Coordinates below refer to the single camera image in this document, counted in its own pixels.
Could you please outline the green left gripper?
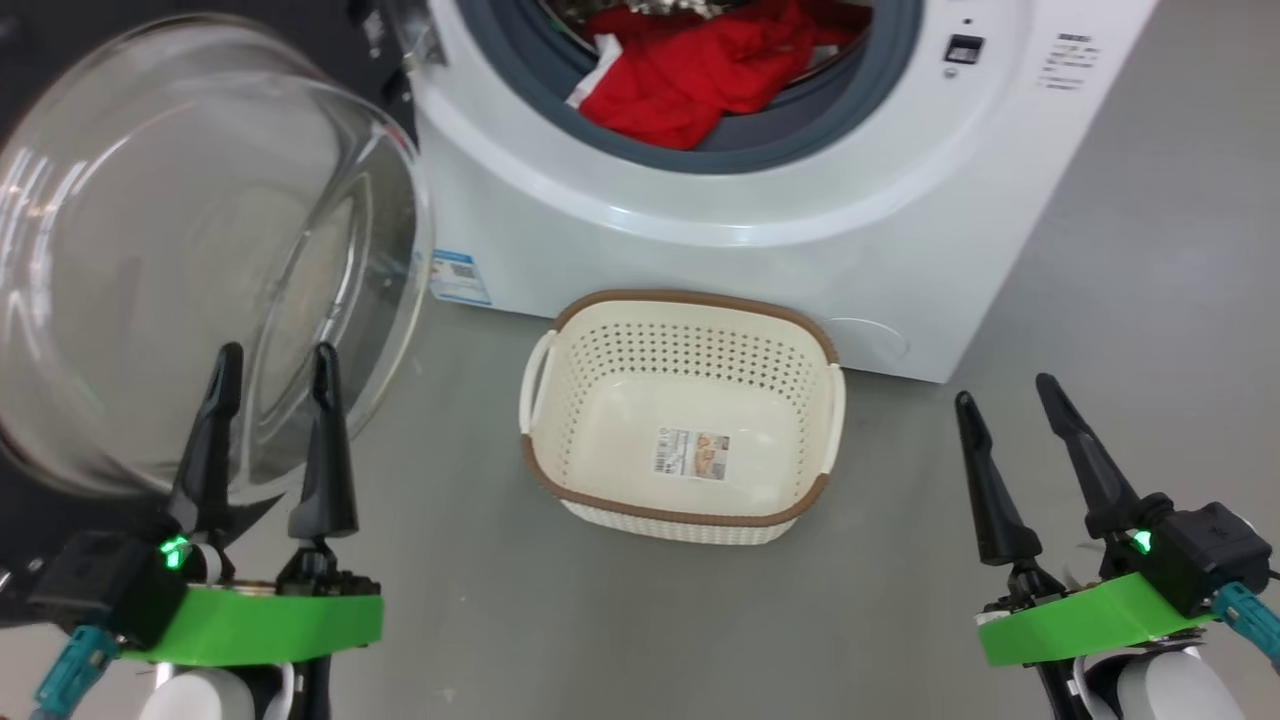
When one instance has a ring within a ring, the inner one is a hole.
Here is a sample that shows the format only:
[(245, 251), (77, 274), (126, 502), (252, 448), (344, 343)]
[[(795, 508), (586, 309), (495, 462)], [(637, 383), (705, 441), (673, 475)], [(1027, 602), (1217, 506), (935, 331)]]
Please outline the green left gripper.
[[(120, 573), (120, 643), (151, 664), (230, 667), (302, 662), (383, 638), (381, 587), (349, 571), (285, 582), (239, 582), (225, 543), (232, 424), (241, 410), (244, 350), (223, 345), (197, 409), (166, 511), (191, 539), (170, 539)], [(312, 427), (288, 534), (328, 541), (358, 532), (339, 356), (314, 348)]]

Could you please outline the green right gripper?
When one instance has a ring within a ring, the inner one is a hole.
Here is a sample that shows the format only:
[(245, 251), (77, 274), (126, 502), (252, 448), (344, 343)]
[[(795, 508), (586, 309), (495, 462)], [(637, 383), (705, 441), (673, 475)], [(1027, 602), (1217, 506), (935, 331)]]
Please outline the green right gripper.
[[(1055, 375), (1038, 374), (1036, 389), (1052, 432), (1068, 448), (1092, 538), (1117, 539), (1172, 515), (1166, 495), (1140, 497), (1135, 492)], [(1005, 566), (1036, 561), (1041, 539), (1021, 520), (998, 471), (992, 436), (974, 397), (963, 391), (954, 407), (980, 562)], [(1023, 666), (1138, 646), (1215, 620), (1210, 612), (1185, 616), (1147, 579), (1130, 574), (983, 623), (978, 638), (989, 666)]]

